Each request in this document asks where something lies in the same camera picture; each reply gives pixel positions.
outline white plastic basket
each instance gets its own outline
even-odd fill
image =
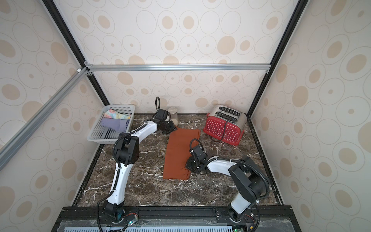
[[[103,115],[109,109],[113,109],[120,114],[128,114],[131,116],[126,133],[130,131],[131,125],[133,124],[135,106],[129,104],[106,105],[102,108],[99,118],[95,121],[92,129],[90,130],[90,133],[87,137],[88,141],[99,144],[114,144],[118,139],[120,132],[117,132],[109,127],[101,126]]]

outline brown towel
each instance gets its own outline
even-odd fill
[[[166,148],[164,179],[188,180],[191,171],[186,169],[186,162],[191,156],[189,143],[193,139],[200,139],[200,130],[178,128],[172,132]]]

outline marble countertop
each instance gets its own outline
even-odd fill
[[[135,115],[132,128],[137,128],[147,115]],[[205,115],[179,115],[179,127],[201,129],[200,140],[208,155],[226,158],[241,158],[248,155],[264,172],[264,166],[257,151],[249,126],[238,146],[212,142],[202,129]],[[134,164],[125,189],[125,206],[220,206],[228,205],[238,193],[229,176],[220,173],[197,175],[192,173],[188,180],[164,180],[166,146],[169,135],[161,132],[149,135],[140,143],[140,155]],[[95,206],[111,188],[115,174],[112,145],[105,145],[94,167],[79,206]],[[273,193],[260,201],[260,205],[276,205]]]

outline polka dot wallpaper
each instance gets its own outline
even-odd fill
[[[178,113],[208,113],[223,104],[247,112],[264,77],[264,70],[95,72],[112,104],[133,104],[136,113],[161,108]]]
[[[0,1],[0,149],[77,67],[37,0]]]
[[[86,137],[103,105],[85,78],[0,171],[0,231],[49,232],[70,206],[97,144]]]
[[[297,0],[58,0],[91,64],[269,63]]]
[[[313,0],[252,117],[303,232],[369,231],[371,2]]]

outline red toaster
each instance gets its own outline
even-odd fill
[[[247,122],[247,117],[241,111],[217,105],[208,113],[204,132],[216,139],[221,139],[224,132],[223,142],[237,146],[243,135],[243,127]]]

